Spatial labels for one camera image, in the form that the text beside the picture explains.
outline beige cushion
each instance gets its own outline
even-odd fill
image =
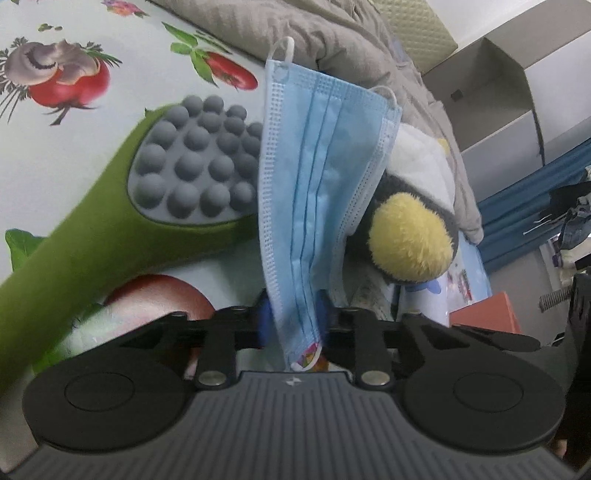
[[[421,73],[428,72],[457,49],[457,43],[426,0],[373,0],[373,3]]]

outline round pad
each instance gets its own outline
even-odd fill
[[[209,174],[214,180],[226,181],[234,173],[234,162],[230,157],[221,155],[209,164]]]
[[[208,217],[215,217],[230,203],[230,192],[221,183],[209,187],[201,197],[201,211]]]
[[[523,398],[519,384],[503,375],[470,374],[453,387],[456,398],[472,410],[488,413],[507,411]]]
[[[246,109],[242,105],[232,105],[227,111],[227,116],[237,116],[241,120],[246,120]]]
[[[261,141],[257,137],[244,137],[242,139],[242,146],[245,152],[250,153],[254,157],[258,157],[261,153]]]
[[[155,438],[180,417],[183,381],[139,349],[64,360],[28,386],[22,409],[33,435],[67,450],[100,452]]]
[[[150,143],[139,153],[135,171],[140,175],[158,173],[166,162],[166,151],[158,144]]]
[[[166,182],[157,173],[142,177],[134,191],[134,200],[144,208],[157,207],[166,193]]]
[[[232,155],[238,151],[240,140],[236,135],[225,132],[220,134],[217,138],[217,146],[226,155]]]
[[[165,119],[176,128],[182,128],[189,121],[189,111],[182,105],[175,105],[166,112]]]
[[[187,109],[190,116],[197,116],[203,109],[203,100],[201,100],[198,96],[189,95],[188,97],[185,97],[185,100],[183,100],[183,106]]]
[[[166,120],[161,120],[152,129],[152,140],[166,150],[177,138],[177,128]]]
[[[191,150],[203,150],[209,143],[209,132],[203,127],[193,127],[185,136],[185,145]]]
[[[242,178],[250,179],[256,173],[258,161],[248,153],[241,153],[236,156],[236,170]]]
[[[404,409],[444,445],[486,455],[549,441],[564,413],[564,392],[530,363],[489,346],[429,353],[407,380]]]
[[[257,137],[260,140],[262,137],[262,123],[260,123],[260,122],[251,123],[250,125],[248,125],[248,128],[246,129],[246,131],[248,132],[249,135],[252,135],[253,137]]]
[[[255,188],[248,182],[236,183],[230,191],[230,206],[237,212],[250,208],[255,200]]]
[[[76,408],[107,411],[131,400],[134,383],[124,375],[95,372],[72,380],[64,393],[68,402]]]
[[[187,218],[199,203],[199,190],[191,183],[180,183],[168,197],[168,211],[176,218]]]
[[[184,181],[195,180],[202,171],[203,159],[201,155],[191,151],[181,155],[174,166],[174,172],[177,174],[177,177]]]
[[[223,99],[217,95],[209,96],[203,102],[203,110],[206,112],[222,113]]]
[[[234,135],[242,135],[244,132],[244,121],[240,120],[237,116],[229,116],[223,123],[224,128]]]
[[[222,126],[222,119],[217,113],[207,112],[199,117],[197,122],[210,133],[215,133]]]

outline plush penguin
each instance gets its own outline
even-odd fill
[[[444,274],[457,252],[449,146],[401,124],[384,175],[347,255],[371,261],[392,282],[425,283]]]

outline metal bolt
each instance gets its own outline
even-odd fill
[[[361,375],[361,381],[372,387],[381,387],[390,381],[390,375],[380,370],[369,370]]]
[[[207,370],[199,375],[199,383],[207,387],[219,387],[226,382],[226,375],[217,370]]]

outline blue surgical mask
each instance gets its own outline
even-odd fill
[[[266,65],[259,239],[284,367],[296,367],[322,341],[319,292],[346,304],[345,239],[384,173],[401,109],[389,90],[388,100],[292,63],[294,41],[282,42],[286,60],[274,49]]]

